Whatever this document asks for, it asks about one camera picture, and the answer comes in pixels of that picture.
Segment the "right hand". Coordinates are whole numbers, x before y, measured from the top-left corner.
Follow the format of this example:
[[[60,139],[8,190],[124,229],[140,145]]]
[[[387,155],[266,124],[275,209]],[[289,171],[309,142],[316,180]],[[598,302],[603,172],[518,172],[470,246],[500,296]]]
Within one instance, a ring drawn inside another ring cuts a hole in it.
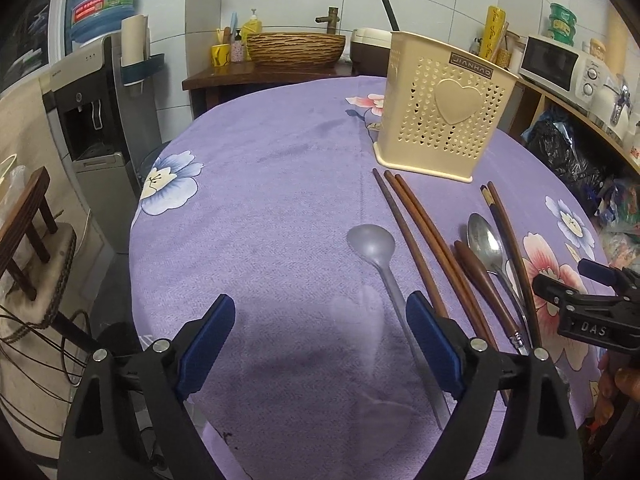
[[[599,393],[594,408],[594,416],[601,425],[605,424],[614,413],[613,399],[615,393],[623,393],[630,400],[639,402],[640,377],[639,371],[631,367],[612,369],[611,353],[606,352],[599,362],[601,376],[599,380]]]

